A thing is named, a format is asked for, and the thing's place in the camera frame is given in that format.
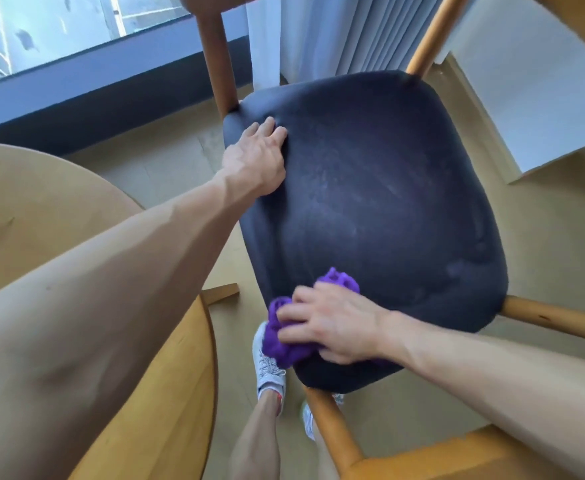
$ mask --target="hand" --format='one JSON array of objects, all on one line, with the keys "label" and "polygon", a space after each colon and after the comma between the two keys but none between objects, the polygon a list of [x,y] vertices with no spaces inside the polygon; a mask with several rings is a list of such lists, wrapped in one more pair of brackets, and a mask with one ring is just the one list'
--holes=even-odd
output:
[{"label": "hand", "polygon": [[390,314],[351,290],[330,283],[299,286],[293,303],[277,311],[280,322],[299,324],[282,328],[283,343],[317,342],[326,346],[319,354],[330,362],[358,362],[379,356],[381,322]]},{"label": "hand", "polygon": [[272,116],[261,125],[252,123],[236,144],[226,148],[222,171],[238,177],[255,197],[274,192],[286,177],[282,144],[287,135],[283,126],[275,129]]}]

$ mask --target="round wooden table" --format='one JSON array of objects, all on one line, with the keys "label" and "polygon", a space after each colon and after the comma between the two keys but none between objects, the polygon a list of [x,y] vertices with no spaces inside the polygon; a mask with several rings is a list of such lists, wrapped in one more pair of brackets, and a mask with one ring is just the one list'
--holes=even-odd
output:
[{"label": "round wooden table", "polygon": [[[0,289],[142,210],[82,167],[0,144]],[[216,403],[215,338],[200,296],[71,478],[200,478]]]}]

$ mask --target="seat cushion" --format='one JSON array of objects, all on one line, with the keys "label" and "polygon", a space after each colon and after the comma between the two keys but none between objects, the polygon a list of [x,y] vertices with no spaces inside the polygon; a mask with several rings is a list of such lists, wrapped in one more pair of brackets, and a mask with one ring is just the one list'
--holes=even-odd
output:
[{"label": "seat cushion", "polygon": [[[286,180],[241,218],[266,304],[331,266],[361,294],[446,328],[476,332],[507,290],[486,194],[434,90],[402,72],[257,91],[224,119],[225,144],[273,116],[288,129]],[[399,365],[298,362],[306,386],[347,393]]]}]

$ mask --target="microfiber cloth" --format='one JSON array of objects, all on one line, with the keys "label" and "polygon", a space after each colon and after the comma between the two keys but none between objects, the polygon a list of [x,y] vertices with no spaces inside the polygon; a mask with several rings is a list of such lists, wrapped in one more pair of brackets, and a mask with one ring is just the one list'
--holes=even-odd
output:
[{"label": "microfiber cloth", "polygon": [[[340,273],[334,267],[324,276],[317,279],[318,282],[333,283],[335,285],[348,288],[355,293],[359,293],[357,282],[345,273]],[[262,352],[268,357],[272,357],[277,362],[280,369],[288,369],[293,364],[311,356],[314,352],[320,350],[322,346],[314,342],[308,344],[282,344],[277,337],[277,332],[284,327],[293,325],[294,322],[280,323],[277,319],[277,310],[293,300],[287,296],[280,296],[271,301],[268,306],[268,323],[264,333],[264,343]]]}]

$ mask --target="foot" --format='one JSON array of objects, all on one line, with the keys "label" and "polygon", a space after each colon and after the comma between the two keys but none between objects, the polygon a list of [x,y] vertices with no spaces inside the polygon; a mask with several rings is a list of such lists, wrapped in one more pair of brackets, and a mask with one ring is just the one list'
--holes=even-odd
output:
[{"label": "foot", "polygon": [[264,332],[266,330],[266,322],[263,322],[253,339],[253,362],[255,362],[255,372],[257,374],[257,400],[261,394],[267,390],[272,389],[279,395],[279,416],[284,409],[284,397],[286,396],[286,371],[277,367],[275,359],[266,357],[261,351],[264,343]]},{"label": "foot", "polygon": [[[333,399],[335,399],[337,407],[341,409],[344,405],[344,395],[343,394],[333,394]],[[315,433],[312,430],[312,411],[310,411],[310,406],[306,401],[303,402],[301,405],[301,421],[303,422],[303,428],[306,431],[306,436],[308,436],[311,440],[315,440]]]}]

